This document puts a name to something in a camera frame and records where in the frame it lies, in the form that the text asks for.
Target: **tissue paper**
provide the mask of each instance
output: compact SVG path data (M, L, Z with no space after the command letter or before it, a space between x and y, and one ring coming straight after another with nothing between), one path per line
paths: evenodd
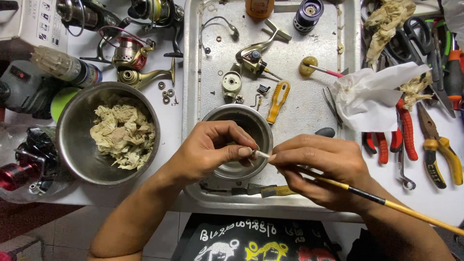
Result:
M355 131L396 131L395 106L403 92L394 89L429 69L410 62L380 72L365 68L339 78L333 88L343 123Z

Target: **stainless steel bowl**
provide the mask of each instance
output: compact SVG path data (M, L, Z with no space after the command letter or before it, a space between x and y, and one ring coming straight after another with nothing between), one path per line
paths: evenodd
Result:
M242 127L260 147L269 153L272 150L272 131L266 119L256 110L242 104L226 104L209 112L203 121L232 120ZM242 181L258 174L265 166L266 159L260 157L253 161L253 167L244 167L238 162L230 162L219 166L214 171L218 178L228 181Z
M108 104L112 95L141 100L143 114L155 124L155 144L147 162L139 170L123 170L118 164L111 166L114 158L101 155L90 136L95 125L94 110ZM102 82L87 87L76 94L64 108L57 125L57 148L61 158L72 173L82 180L101 187L116 187L142 175L155 158L160 144L160 123L148 99L137 89L118 82Z

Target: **paintbrush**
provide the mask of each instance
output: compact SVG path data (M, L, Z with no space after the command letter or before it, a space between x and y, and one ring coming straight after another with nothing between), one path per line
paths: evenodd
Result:
M258 151L258 150L253 150L251 155L252 156L258 156L258 157L264 157L266 159L270 157L270 155L268 155L268 154L266 154L264 152ZM351 192L353 194L356 194L358 196L361 196L361 197L363 197L365 199L368 199L368 200L373 201L375 203L378 203L380 205L384 205L386 207L389 207L391 209L394 209L394 210L399 211L401 213L404 213L406 215L412 216L414 218L417 218L419 220L427 222L427 223L429 223L431 225L447 229L447 230L449 230L449 231L451 231L451 232L453 232L455 234L464 235L464 230L462 230L460 228L454 227L454 226L452 226L450 224L447 224L445 222L442 222L442 221L440 221L438 219L435 219L435 218L429 217L427 215L421 214L421 213L419 213L417 211L414 211L414 210L412 210L410 208L403 207L403 206L401 206L399 204L396 204L394 202L391 202L391 201L389 201L389 200L387 200L385 198L381 198L381 197L372 195L372 194L370 194L368 192L365 192L363 190L353 188L348 184L341 183L341 182L335 181L333 179L325 178L320 174L317 174L317 173L315 173L315 172L313 172L311 170L304 169L302 167L298 167L296 165L294 166L294 168L298 172L304 173L304 174L306 174L308 176L311 176L311 177L315 178L318 181L329 183L329 184L332 184L332 185L334 185L336 187L342 188L344 190L348 190L349 192Z

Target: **right hand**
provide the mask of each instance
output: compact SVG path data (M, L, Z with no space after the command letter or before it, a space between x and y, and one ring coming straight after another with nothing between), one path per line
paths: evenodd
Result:
M371 192L378 188L369 175L359 145L353 141L301 134L277 145L269 163L275 165L294 192L334 211L361 214L375 203L347 190L304 178L292 165L305 165L323 171L324 176Z

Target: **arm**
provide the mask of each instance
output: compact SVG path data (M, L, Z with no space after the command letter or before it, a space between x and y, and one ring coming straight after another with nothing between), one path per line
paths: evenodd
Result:
M90 246L89 261L140 261L142 250L182 189L220 165L248 157L255 141L233 121L200 122L179 150L106 219Z
M328 209L359 214L390 258L455 260L429 224L330 184L302 177L288 166L311 166L332 179L401 204L369 175L358 144L316 135L299 135L275 147L273 154L269 163L279 169L293 191Z

